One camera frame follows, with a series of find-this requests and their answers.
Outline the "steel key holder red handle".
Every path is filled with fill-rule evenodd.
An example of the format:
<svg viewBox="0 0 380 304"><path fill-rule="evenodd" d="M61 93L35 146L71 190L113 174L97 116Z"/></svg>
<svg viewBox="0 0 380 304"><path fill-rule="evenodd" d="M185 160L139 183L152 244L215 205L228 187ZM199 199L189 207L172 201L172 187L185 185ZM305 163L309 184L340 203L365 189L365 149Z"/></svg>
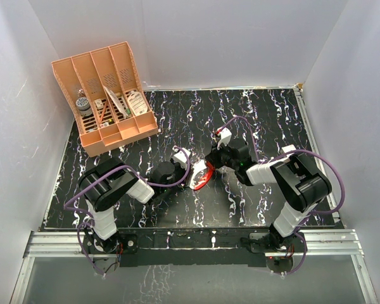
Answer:
<svg viewBox="0 0 380 304"><path fill-rule="evenodd" d="M186 181L186 187L193 191L199 191L212 178L215 169L206 160L199 160L193 164L191 173Z"/></svg>

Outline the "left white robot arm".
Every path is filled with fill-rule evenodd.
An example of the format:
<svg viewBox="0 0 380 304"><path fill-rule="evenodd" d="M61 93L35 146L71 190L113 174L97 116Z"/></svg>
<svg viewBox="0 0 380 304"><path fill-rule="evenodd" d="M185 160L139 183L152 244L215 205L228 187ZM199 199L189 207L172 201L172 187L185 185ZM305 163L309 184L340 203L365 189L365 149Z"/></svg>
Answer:
<svg viewBox="0 0 380 304"><path fill-rule="evenodd" d="M144 205L152 204L183 185L191 171L187 161L170 159L161 162L148 180L143 181L128 168L114 172L123 165L112 158L86 171L78 181L80 190L86 190L84 198L94 219L88 241L103 253L120 251L127 243L119 235L114 219L113 207L117 201L128 196Z"/></svg>

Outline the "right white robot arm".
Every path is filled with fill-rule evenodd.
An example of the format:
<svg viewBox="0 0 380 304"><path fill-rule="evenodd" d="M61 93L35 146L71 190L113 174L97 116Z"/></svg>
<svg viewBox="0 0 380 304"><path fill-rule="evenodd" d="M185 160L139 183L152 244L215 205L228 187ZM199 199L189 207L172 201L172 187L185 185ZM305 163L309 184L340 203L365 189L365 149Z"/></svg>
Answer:
<svg viewBox="0 0 380 304"><path fill-rule="evenodd" d="M214 144L205 156L212 169L229 167L238 181L246 186L277 184L286 202L269 233L256 240L260 246L284 251L293 242L299 224L332 191L329 179L304 150L293 145L281 149L282 154L265 163L253 160L246 141L234 139L229 144Z"/></svg>

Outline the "white box red label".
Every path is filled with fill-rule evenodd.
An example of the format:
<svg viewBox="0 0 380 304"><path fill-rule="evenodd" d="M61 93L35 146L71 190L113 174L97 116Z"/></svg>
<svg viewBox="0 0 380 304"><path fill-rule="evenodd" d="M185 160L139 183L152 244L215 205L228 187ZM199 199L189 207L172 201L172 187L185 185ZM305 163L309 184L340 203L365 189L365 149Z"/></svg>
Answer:
<svg viewBox="0 0 380 304"><path fill-rule="evenodd" d="M293 144L290 144L288 146L282 147L280 152L281 152L281 154L285 154L287 152L294 151L295 149L296 149L296 147Z"/></svg>

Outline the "white labelled packet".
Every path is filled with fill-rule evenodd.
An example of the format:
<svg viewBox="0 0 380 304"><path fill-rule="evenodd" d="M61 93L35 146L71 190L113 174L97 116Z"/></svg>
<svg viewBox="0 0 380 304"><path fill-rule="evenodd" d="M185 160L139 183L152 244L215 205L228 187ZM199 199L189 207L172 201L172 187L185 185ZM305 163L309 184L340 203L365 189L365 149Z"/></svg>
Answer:
<svg viewBox="0 0 380 304"><path fill-rule="evenodd" d="M130 91L127 95L127 103L135 116L148 112L148 104L139 91Z"/></svg>

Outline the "white paper card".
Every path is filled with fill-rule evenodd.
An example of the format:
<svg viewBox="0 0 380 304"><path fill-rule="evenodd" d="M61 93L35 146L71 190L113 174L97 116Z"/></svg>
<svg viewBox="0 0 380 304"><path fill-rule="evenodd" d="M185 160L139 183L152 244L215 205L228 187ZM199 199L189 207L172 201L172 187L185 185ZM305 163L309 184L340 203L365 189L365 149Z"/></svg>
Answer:
<svg viewBox="0 0 380 304"><path fill-rule="evenodd" d="M126 112L126 109L124 108L117 95L111 89L107 88L105 85L103 86L103 89L107 93L107 95L109 95L113 104L117 107L118 112L123 115L123 118L128 118L129 114Z"/></svg>

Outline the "red pencil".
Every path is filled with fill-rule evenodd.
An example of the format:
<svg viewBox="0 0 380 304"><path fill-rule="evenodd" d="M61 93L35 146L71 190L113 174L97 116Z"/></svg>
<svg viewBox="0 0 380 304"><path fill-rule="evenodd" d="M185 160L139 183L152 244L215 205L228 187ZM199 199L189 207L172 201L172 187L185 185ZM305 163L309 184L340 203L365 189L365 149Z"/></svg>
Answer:
<svg viewBox="0 0 380 304"><path fill-rule="evenodd" d="M106 101L105 104L104 104L104 106L103 106L102 112L100 114L99 125L101 125L103 123L105 113L106 113L106 111L108 109L108 105L109 105L109 102Z"/></svg>

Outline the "small white eraser block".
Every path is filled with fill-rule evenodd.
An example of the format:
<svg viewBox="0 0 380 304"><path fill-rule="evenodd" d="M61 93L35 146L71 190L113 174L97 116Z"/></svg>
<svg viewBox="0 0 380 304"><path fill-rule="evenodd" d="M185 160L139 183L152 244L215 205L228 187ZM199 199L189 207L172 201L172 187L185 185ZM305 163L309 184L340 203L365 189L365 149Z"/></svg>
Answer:
<svg viewBox="0 0 380 304"><path fill-rule="evenodd" d="M103 109L104 104L103 104L103 102L102 102L101 99L95 99L95 100L94 100L94 103L95 103L96 108L97 108L98 110L102 110L102 109Z"/></svg>

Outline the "peach desk organizer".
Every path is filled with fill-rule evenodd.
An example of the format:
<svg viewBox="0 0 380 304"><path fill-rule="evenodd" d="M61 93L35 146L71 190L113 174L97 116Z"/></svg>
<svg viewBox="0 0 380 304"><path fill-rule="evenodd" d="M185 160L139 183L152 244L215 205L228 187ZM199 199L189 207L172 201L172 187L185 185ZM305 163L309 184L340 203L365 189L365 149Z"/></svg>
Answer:
<svg viewBox="0 0 380 304"><path fill-rule="evenodd" d="M102 47L93 51L52 62L54 77L66 98L77 124L80 142L90 156L98 156L123 145L158 133L158 124L141 86L133 52L127 42ZM124 119L103 86L111 89L123 104L129 117ZM148 112L135 116L127 103L130 91L139 91ZM92 115L82 117L76 100L86 97ZM95 99L109 102L103 123L99 125L102 110Z"/></svg>

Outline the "small grey jar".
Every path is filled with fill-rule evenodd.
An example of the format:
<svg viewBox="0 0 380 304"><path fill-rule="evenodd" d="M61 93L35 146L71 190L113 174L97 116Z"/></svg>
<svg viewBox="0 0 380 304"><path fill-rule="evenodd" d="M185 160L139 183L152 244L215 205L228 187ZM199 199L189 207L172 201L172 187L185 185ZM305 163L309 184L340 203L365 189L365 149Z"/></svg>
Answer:
<svg viewBox="0 0 380 304"><path fill-rule="evenodd" d="M92 109L89 100L86 97L80 97L76 100L75 104L82 117L92 115Z"/></svg>

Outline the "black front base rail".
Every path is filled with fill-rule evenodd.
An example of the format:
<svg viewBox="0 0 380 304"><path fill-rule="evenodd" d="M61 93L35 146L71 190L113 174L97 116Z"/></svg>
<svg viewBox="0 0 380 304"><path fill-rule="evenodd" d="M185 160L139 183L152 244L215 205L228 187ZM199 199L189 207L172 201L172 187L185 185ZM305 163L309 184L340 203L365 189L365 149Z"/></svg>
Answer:
<svg viewBox="0 0 380 304"><path fill-rule="evenodd" d="M121 267L148 265L247 265L266 267L274 254L250 236L265 236L263 228L142 228L124 229L134 236L134 253L123 247Z"/></svg>

